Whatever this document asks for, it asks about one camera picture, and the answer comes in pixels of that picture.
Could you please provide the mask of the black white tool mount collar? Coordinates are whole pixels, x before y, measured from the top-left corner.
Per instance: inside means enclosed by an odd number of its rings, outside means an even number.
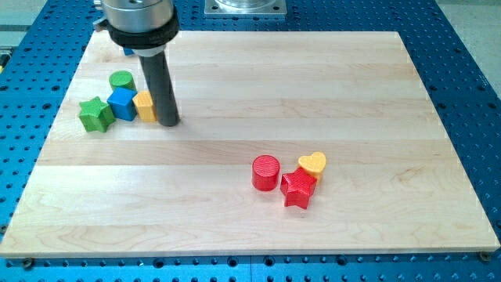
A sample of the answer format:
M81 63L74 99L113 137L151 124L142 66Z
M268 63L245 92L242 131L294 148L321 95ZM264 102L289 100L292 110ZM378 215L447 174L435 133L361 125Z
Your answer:
M166 45L177 35L180 26L177 10L174 9L172 18L165 25L151 31L129 33L118 30L110 23L107 24L106 29L111 40L119 46L126 49L147 50Z

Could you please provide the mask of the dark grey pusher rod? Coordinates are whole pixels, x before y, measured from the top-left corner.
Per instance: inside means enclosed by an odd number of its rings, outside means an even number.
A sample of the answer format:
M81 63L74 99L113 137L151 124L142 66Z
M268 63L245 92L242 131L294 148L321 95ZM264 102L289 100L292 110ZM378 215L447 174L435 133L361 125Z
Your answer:
M164 52L150 57L140 56L139 61L158 122L166 127L176 126L180 117Z

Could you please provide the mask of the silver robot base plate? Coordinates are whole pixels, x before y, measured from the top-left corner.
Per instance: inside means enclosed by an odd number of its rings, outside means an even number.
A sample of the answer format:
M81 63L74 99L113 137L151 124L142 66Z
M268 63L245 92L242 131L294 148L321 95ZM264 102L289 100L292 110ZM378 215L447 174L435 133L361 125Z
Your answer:
M211 16L285 15L286 0L205 0L204 13Z

